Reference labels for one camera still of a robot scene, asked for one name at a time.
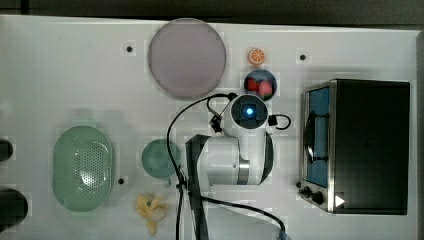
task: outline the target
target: toaster oven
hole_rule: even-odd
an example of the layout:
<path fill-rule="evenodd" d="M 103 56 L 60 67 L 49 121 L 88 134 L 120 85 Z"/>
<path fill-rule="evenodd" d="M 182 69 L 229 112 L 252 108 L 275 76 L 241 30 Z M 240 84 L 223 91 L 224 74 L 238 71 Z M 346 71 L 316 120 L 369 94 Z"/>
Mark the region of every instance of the toaster oven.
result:
<path fill-rule="evenodd" d="M 302 106 L 300 196 L 329 213 L 405 215 L 409 83 L 333 79 Z"/>

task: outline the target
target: oven window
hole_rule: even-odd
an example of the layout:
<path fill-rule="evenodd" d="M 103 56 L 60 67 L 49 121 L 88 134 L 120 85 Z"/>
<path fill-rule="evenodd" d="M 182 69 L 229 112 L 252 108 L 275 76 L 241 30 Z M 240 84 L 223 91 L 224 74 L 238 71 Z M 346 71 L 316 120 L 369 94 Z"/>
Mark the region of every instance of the oven window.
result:
<path fill-rule="evenodd" d="M 308 92 L 308 112 L 305 126 L 307 162 L 306 180 L 327 187 L 328 180 L 328 122 L 330 90 L 328 87 Z"/>

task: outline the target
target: toy orange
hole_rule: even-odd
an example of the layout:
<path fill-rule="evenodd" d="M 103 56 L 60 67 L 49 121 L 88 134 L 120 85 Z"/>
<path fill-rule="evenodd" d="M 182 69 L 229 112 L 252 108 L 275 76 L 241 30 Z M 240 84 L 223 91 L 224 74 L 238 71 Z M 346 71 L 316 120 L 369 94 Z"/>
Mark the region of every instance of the toy orange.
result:
<path fill-rule="evenodd" d="M 258 66 L 265 61 L 265 53 L 258 48 L 253 48 L 250 50 L 247 59 L 252 65 Z"/>

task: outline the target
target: green colander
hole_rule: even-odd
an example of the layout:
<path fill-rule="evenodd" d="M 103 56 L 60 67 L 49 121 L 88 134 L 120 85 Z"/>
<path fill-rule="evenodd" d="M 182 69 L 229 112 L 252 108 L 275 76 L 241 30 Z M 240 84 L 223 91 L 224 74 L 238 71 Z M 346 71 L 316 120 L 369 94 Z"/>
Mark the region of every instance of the green colander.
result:
<path fill-rule="evenodd" d="M 112 146 L 89 126 L 65 131 L 53 154 L 53 193 L 67 209 L 88 212 L 106 201 L 112 190 Z"/>

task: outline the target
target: white tabletop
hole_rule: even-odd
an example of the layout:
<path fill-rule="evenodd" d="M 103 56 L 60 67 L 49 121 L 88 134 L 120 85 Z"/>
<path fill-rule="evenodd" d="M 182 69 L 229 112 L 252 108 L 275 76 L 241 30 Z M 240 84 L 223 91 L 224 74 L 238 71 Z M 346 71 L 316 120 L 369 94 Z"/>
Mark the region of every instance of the white tabletop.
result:
<path fill-rule="evenodd" d="M 143 148 L 164 138 L 172 118 L 190 102 L 170 98 L 153 80 L 147 49 L 165 22 L 0 16 L 0 137 L 15 146 L 0 163 L 0 186 L 28 198 L 29 215 L 0 239 L 149 239 L 135 211 L 138 194 L 154 192 L 170 204 L 155 239 L 174 239 L 176 191 L 140 166 Z M 267 54 L 264 69 L 278 83 L 268 102 L 292 117 L 290 129 L 273 135 L 275 162 L 260 186 L 216 186 L 219 199 L 271 210 L 293 240 L 415 239 L 417 234 L 415 31 L 211 24 L 227 48 L 227 67 L 213 91 L 241 93 L 253 70 L 251 47 Z M 134 51 L 126 52 L 132 46 Z M 305 54 L 306 60 L 299 60 Z M 330 215 L 297 195 L 300 178 L 300 95 L 332 78 L 407 80 L 412 86 L 411 151 L 406 216 Z M 217 108 L 223 106 L 219 101 Z M 204 105 L 184 114 L 173 139 L 211 134 Z M 108 200 L 87 214 L 62 207 L 51 187 L 52 151 L 67 128 L 95 122 L 117 153 L 115 185 Z M 117 184 L 123 177 L 125 184 Z"/>

